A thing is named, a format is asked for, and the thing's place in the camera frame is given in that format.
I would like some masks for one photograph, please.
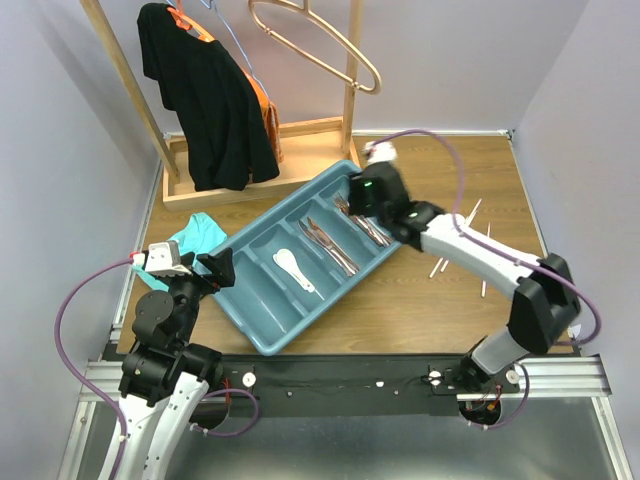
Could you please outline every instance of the spoon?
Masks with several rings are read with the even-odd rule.
[[[291,275],[304,290],[310,293],[316,291],[316,287],[314,287],[309,279],[300,271],[296,257],[291,250],[281,248],[273,255],[273,261],[276,262],[281,269]]]

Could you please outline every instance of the metal table surface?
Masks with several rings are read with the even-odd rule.
[[[509,413],[519,400],[506,400]],[[228,419],[234,430],[245,419]],[[97,478],[115,416],[98,405],[78,478]],[[469,428],[462,418],[264,418],[236,438],[185,430],[167,480],[615,478],[589,398],[530,399],[510,425]]]

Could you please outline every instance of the wooden rack post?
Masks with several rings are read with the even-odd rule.
[[[360,48],[360,36],[362,34],[362,0],[351,0],[351,12],[349,13],[349,41],[356,48]],[[353,55],[347,55],[347,76],[353,80],[358,75],[358,60]],[[342,111],[342,139],[341,148],[345,158],[351,158],[350,146],[353,130],[353,111],[356,102],[356,89],[351,85],[344,87],[344,108]]]
[[[107,16],[104,14],[104,10],[100,5],[100,0],[80,0],[80,3],[89,17],[91,25],[93,25],[94,30],[98,34],[102,45],[109,54],[111,62],[120,74],[122,83],[124,83],[124,86],[131,97],[131,101],[136,107],[138,115],[140,115],[140,118],[142,119],[142,123],[144,123],[145,128],[151,135],[151,141],[162,159],[164,168],[167,170],[172,180],[176,182],[180,181],[180,173],[173,153],[167,147],[162,133],[158,128],[158,124],[149,109],[149,105],[147,104],[144,95],[142,95],[140,85],[138,85],[138,82],[131,71],[131,66],[124,56],[122,47],[120,47],[118,39],[116,38],[115,33],[113,33],[113,29],[107,20]]]

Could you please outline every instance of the wire hanger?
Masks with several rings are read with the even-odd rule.
[[[260,88],[262,89],[262,91],[264,92],[264,94],[267,97],[267,101],[269,101],[269,94],[267,93],[267,89],[264,88],[264,85],[262,84],[262,82],[258,79],[258,77],[256,77],[255,73],[253,73],[253,65],[251,65],[251,62],[249,61],[249,57],[247,56],[246,52],[244,51],[244,48],[242,48],[242,45],[240,45],[240,41],[238,40],[238,37],[236,37],[236,34],[234,33],[233,29],[231,28],[231,25],[229,25],[227,23],[227,21],[224,19],[224,17],[222,16],[220,11],[218,10],[218,2],[217,2],[217,0],[200,0],[200,1],[209,10],[211,10],[213,8],[213,11],[216,13],[217,17],[220,19],[220,21],[224,24],[226,29],[229,31],[229,33],[231,34],[231,37],[233,38],[233,41],[236,42],[236,45],[238,46],[238,49],[240,50],[240,53],[244,57],[244,61],[247,62],[247,66],[249,67],[249,75],[260,86]]]
[[[258,15],[256,14],[256,11],[255,11],[256,3],[268,3],[270,5],[285,8],[292,12],[299,13],[303,17],[315,23],[318,27],[320,27],[322,30],[327,32],[331,37],[333,37],[334,40],[336,40],[339,44],[341,44],[347,50],[347,52],[353,55],[358,60],[358,62],[360,62],[362,65],[365,66],[367,70],[369,70],[369,72],[373,76],[373,82],[374,82],[373,86],[365,87],[364,85],[361,85],[360,83],[356,82],[355,79],[345,75],[340,70],[336,70],[334,67],[326,64],[319,58],[311,55],[306,50],[303,50],[297,45],[293,44],[292,42],[284,38],[282,35],[280,35],[279,33],[271,30],[262,22],[262,20],[260,20],[260,18],[258,18]],[[365,93],[372,94],[372,95],[380,91],[381,79],[380,79],[380,74],[378,73],[378,70],[376,69],[376,67],[369,61],[367,57],[365,57],[362,54],[360,50],[358,50],[355,47],[355,45],[353,45],[344,35],[342,35],[338,30],[336,30],[336,28],[333,25],[331,25],[322,17],[319,17],[318,15],[316,15],[314,12],[311,11],[311,0],[303,0],[302,7],[300,7],[299,5],[296,5],[295,3],[289,2],[287,0],[249,0],[249,11],[253,16],[253,21],[256,22],[256,25],[258,25],[262,30],[264,30],[267,33],[267,35],[275,38],[280,43],[283,43],[287,47],[296,51],[307,60],[311,60],[313,63],[315,63],[319,67],[322,67],[329,73],[332,73],[336,77],[348,83],[352,88],[356,90],[360,90]]]
[[[195,20],[187,17],[184,13],[184,8],[182,7],[182,0],[176,0],[177,7],[175,7],[170,1],[167,0],[167,3],[171,5],[167,10],[171,13],[171,16],[176,21],[176,26],[178,28],[182,28],[183,30],[189,31],[191,29],[195,30],[198,33],[198,39],[203,42],[213,42],[215,38],[209,32],[207,32],[204,27],[202,27]]]

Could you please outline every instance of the teal cloth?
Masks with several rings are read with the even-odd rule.
[[[227,234],[224,233],[216,222],[206,213],[194,213],[189,219],[189,223],[178,233],[173,235],[169,240],[175,240],[178,242],[180,255],[185,253],[194,252],[196,255],[200,253],[209,253],[216,248],[222,242],[227,239]],[[196,273],[207,274],[211,273],[204,265],[197,260],[193,263],[193,269]],[[142,271],[140,267],[134,267],[134,270],[140,277],[140,279],[149,285],[152,290],[167,291],[169,287],[162,283],[157,278],[152,277],[147,272]]]

